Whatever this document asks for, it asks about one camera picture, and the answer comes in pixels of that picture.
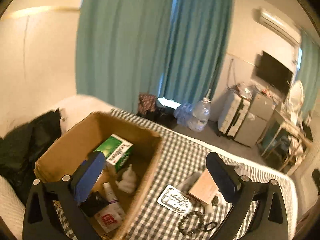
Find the black wall television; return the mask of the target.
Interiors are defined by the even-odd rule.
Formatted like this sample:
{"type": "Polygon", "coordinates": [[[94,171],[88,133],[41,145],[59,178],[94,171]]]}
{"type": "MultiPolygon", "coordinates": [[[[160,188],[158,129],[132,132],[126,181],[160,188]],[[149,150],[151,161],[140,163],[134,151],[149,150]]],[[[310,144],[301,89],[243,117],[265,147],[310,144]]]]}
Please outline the black wall television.
{"type": "Polygon", "coordinates": [[[280,61],[263,51],[257,66],[256,76],[287,95],[293,72],[280,61]]]}

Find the red white sachet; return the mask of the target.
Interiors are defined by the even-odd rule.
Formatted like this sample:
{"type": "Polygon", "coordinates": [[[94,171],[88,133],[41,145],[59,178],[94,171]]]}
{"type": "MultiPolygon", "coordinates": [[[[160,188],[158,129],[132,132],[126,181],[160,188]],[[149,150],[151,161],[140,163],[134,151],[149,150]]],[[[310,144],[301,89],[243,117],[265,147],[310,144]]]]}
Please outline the red white sachet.
{"type": "Polygon", "coordinates": [[[101,209],[94,215],[99,225],[106,233],[109,233],[122,224],[122,219],[117,211],[111,205],[108,205],[101,209]]]}

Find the floral patterned bag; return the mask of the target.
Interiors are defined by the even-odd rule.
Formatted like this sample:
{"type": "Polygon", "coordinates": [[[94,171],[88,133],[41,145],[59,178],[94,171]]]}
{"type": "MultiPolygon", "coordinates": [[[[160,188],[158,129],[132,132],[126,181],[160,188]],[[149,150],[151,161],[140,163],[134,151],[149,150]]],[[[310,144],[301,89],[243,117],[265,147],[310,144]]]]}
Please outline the floral patterned bag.
{"type": "Polygon", "coordinates": [[[138,114],[146,115],[156,111],[157,97],[148,93],[140,93],[138,98],[138,114]]]}

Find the white vanity desk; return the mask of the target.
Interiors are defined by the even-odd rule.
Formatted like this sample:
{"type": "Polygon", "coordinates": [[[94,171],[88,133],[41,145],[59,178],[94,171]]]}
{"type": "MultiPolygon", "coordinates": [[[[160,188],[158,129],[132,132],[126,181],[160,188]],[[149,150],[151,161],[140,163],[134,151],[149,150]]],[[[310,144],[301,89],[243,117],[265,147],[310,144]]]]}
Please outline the white vanity desk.
{"type": "Polygon", "coordinates": [[[293,175],[313,147],[303,126],[295,125],[280,110],[274,111],[257,144],[264,159],[271,154],[278,157],[278,171],[287,176],[293,175]]]}

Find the white purple cream tube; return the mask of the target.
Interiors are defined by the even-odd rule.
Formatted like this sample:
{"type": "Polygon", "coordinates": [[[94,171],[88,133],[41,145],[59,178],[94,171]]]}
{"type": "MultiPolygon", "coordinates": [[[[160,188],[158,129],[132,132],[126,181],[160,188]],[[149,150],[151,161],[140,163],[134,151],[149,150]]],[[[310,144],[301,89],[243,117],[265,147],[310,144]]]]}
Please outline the white purple cream tube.
{"type": "Polygon", "coordinates": [[[125,212],[121,205],[119,204],[119,200],[116,197],[114,191],[112,190],[111,184],[106,182],[103,184],[103,188],[106,194],[106,200],[109,204],[115,209],[118,215],[120,215],[121,219],[124,220],[125,212]]]}

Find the black jacket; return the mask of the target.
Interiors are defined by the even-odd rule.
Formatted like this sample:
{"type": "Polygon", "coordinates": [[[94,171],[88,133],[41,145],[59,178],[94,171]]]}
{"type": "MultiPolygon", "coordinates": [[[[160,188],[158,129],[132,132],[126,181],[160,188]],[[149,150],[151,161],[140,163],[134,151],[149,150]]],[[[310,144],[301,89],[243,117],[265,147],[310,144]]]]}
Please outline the black jacket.
{"type": "Polygon", "coordinates": [[[61,137],[60,119],[59,110],[49,111],[1,138],[1,176],[24,205],[36,179],[36,161],[61,137]]]}

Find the grey mini fridge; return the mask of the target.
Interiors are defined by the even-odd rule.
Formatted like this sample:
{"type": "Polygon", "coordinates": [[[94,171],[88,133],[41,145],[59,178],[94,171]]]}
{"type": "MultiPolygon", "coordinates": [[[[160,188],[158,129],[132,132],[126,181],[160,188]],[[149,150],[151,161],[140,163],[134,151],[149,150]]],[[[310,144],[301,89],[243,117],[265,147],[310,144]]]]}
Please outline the grey mini fridge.
{"type": "Polygon", "coordinates": [[[248,147],[254,146],[265,130],[273,112],[273,100],[261,93],[255,93],[234,140],[248,147]]]}

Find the black round object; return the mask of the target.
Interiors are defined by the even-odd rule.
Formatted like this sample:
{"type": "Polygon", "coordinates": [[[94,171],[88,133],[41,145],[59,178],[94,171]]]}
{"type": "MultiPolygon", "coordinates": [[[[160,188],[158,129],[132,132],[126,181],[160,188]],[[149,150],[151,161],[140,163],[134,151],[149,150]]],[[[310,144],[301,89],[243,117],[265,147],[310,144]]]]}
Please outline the black round object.
{"type": "Polygon", "coordinates": [[[108,206],[108,201],[98,192],[91,193],[88,198],[80,204],[80,209],[87,217],[93,217],[104,207],[108,206]]]}

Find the brown cardboard box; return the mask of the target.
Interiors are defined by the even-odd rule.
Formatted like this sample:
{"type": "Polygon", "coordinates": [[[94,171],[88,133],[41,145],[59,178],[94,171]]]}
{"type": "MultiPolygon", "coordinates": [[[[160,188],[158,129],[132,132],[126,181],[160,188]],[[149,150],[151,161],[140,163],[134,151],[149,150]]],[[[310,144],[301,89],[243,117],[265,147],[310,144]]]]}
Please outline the brown cardboard box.
{"type": "Polygon", "coordinates": [[[25,238],[62,239],[63,232],[49,226],[48,214],[57,200],[78,239],[124,239],[149,192],[162,150],[159,133],[104,112],[93,112],[57,139],[37,160],[34,181],[27,201],[30,208],[39,202],[43,220],[31,226],[39,233],[24,233],[25,238]],[[116,166],[107,165],[102,145],[110,136],[124,139],[120,152],[130,151],[125,162],[133,166],[138,178],[134,194],[121,192],[116,186],[116,166]],[[109,183],[125,212],[119,217],[113,207],[96,207],[88,217],[81,204],[92,192],[105,194],[109,183]]]}

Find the silver blister pack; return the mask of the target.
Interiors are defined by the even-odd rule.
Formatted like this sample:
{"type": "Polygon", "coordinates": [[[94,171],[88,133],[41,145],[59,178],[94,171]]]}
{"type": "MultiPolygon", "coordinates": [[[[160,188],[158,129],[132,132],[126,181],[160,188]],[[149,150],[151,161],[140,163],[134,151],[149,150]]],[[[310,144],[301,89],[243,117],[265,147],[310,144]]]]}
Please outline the silver blister pack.
{"type": "Polygon", "coordinates": [[[185,216],[193,208],[191,201],[171,185],[166,186],[157,203],[180,216],[185,216]]]}

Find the tan medicine box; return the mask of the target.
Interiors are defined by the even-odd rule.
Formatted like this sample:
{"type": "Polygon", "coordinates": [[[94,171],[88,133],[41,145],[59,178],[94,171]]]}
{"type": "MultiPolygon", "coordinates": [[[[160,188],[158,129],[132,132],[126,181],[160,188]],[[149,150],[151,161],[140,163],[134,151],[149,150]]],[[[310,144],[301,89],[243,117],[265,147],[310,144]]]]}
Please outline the tan medicine box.
{"type": "Polygon", "coordinates": [[[218,192],[218,187],[206,168],[199,179],[188,191],[188,194],[199,201],[201,204],[209,205],[218,192]]]}

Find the oval vanity mirror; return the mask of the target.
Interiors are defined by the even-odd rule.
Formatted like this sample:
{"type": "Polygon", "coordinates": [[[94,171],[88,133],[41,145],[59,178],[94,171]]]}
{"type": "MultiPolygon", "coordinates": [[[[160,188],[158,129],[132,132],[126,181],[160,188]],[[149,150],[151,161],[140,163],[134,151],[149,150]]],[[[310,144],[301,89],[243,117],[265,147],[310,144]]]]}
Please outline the oval vanity mirror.
{"type": "Polygon", "coordinates": [[[300,80],[295,81],[291,86],[285,101],[287,113],[298,114],[304,102],[304,88],[300,80]]]}

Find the white suitcase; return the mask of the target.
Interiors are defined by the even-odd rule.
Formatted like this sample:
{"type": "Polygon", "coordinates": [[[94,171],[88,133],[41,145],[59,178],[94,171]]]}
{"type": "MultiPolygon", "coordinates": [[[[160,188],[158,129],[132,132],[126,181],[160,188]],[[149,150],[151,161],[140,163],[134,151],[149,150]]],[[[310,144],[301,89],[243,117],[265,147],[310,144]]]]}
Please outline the white suitcase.
{"type": "Polygon", "coordinates": [[[229,92],[223,110],[217,121],[219,133],[235,137],[248,112],[250,101],[240,97],[236,92],[229,92]]]}

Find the clear plastic tube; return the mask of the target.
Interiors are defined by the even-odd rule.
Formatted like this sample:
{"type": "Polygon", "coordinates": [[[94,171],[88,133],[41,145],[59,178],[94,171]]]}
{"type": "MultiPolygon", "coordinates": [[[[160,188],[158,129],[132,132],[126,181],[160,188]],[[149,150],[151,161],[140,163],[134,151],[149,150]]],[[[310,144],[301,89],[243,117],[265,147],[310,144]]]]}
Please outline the clear plastic tube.
{"type": "Polygon", "coordinates": [[[194,172],[187,179],[185,179],[180,184],[178,184],[176,188],[181,192],[184,192],[184,193],[188,192],[191,189],[191,187],[196,183],[196,181],[199,179],[201,174],[202,172],[200,171],[194,172]]]}

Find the teal curtain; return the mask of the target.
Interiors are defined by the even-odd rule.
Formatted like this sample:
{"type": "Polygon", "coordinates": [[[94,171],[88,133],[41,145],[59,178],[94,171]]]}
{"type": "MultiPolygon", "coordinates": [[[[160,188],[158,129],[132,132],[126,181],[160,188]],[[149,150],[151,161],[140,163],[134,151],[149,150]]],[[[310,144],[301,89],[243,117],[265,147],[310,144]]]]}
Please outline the teal curtain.
{"type": "Polygon", "coordinates": [[[76,41],[79,94],[129,112],[148,93],[196,103],[220,77],[234,0],[83,0],[76,41]]]}

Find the green white medicine box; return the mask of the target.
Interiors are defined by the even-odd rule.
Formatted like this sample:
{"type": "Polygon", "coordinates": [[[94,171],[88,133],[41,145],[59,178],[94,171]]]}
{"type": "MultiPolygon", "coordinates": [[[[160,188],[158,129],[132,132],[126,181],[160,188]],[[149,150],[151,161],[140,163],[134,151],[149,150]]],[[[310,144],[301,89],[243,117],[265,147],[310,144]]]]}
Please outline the green white medicine box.
{"type": "Polygon", "coordinates": [[[103,153],[109,174],[115,176],[127,162],[133,144],[116,134],[112,134],[94,151],[103,153]]]}

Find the large water jug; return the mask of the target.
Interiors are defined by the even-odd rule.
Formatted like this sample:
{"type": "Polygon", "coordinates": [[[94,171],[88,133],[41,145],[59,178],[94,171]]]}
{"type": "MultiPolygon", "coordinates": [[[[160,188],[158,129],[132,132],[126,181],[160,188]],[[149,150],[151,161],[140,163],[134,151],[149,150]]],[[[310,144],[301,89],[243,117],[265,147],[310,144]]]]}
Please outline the large water jug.
{"type": "Polygon", "coordinates": [[[203,98],[193,108],[188,127],[195,132],[202,132],[210,117],[210,100],[203,98]]]}

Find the white air conditioner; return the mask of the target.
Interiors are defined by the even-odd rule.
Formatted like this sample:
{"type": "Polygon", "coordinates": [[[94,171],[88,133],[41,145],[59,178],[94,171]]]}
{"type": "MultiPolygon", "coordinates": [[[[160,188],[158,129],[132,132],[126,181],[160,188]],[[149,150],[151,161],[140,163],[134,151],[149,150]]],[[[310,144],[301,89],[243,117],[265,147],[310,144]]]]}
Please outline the white air conditioner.
{"type": "Polygon", "coordinates": [[[267,10],[259,10],[259,23],[272,30],[292,46],[300,45],[301,35],[299,29],[292,27],[267,10]]]}

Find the white textured pillow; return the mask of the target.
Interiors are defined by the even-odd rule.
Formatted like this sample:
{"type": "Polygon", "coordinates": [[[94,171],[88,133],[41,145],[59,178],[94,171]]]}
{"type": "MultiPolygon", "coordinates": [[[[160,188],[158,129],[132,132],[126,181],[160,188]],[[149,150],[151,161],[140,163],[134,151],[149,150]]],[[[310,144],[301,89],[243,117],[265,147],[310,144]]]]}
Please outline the white textured pillow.
{"type": "Polygon", "coordinates": [[[1,218],[16,237],[22,239],[25,206],[9,182],[1,176],[1,218]]]}

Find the white plastic bottle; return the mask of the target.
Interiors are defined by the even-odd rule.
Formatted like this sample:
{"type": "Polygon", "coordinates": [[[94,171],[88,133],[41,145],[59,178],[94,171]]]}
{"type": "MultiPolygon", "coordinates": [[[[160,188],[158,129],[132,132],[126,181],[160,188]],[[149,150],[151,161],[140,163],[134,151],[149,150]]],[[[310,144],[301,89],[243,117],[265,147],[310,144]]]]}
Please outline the white plastic bottle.
{"type": "Polygon", "coordinates": [[[205,214],[213,212],[213,208],[221,205],[225,205],[226,201],[220,191],[217,191],[216,195],[212,198],[210,203],[204,207],[205,214]]]}

